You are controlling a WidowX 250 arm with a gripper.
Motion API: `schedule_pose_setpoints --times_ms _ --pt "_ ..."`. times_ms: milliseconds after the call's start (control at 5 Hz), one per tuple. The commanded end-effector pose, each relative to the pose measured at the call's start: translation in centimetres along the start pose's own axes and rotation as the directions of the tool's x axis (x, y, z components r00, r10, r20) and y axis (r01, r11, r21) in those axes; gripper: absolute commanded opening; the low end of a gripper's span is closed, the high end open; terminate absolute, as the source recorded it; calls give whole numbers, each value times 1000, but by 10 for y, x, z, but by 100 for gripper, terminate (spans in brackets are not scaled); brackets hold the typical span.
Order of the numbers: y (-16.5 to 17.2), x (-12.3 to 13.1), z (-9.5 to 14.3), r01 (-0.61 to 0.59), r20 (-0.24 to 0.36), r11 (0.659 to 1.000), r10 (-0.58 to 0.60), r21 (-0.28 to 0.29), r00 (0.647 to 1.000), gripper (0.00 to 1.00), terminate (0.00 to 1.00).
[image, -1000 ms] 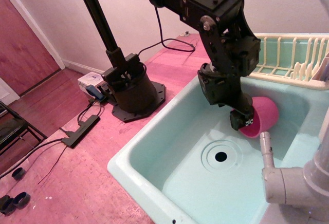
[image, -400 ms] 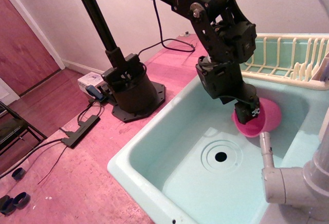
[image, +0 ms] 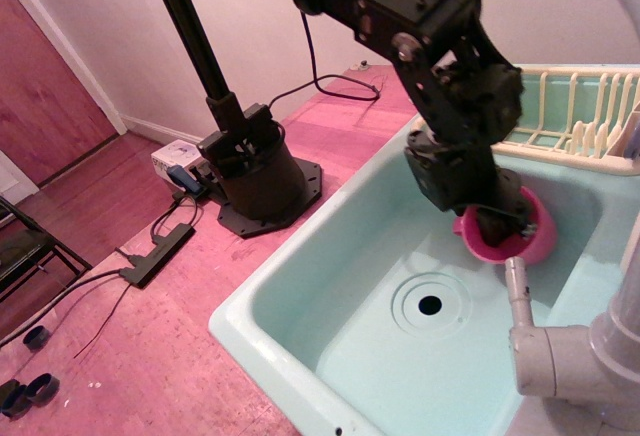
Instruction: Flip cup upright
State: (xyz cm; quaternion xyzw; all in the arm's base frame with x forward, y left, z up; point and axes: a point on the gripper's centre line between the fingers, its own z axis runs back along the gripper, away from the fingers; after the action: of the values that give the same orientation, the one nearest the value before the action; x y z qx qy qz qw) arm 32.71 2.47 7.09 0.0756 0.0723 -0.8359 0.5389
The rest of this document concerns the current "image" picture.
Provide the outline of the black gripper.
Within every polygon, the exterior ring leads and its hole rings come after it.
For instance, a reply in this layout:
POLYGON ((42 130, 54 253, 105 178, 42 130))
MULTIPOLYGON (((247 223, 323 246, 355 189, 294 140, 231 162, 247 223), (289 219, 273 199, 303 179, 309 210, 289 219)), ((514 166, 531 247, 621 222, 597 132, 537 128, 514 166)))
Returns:
MULTIPOLYGON (((499 167, 490 147, 445 148, 433 144, 425 132, 412 130, 404 155, 420 191, 440 211, 461 215, 469 206, 481 208, 476 222, 487 246, 498 247, 515 233, 512 219, 530 218, 532 204, 522 193, 520 176, 499 167)), ((528 222, 519 234, 531 239, 537 229, 528 222)))

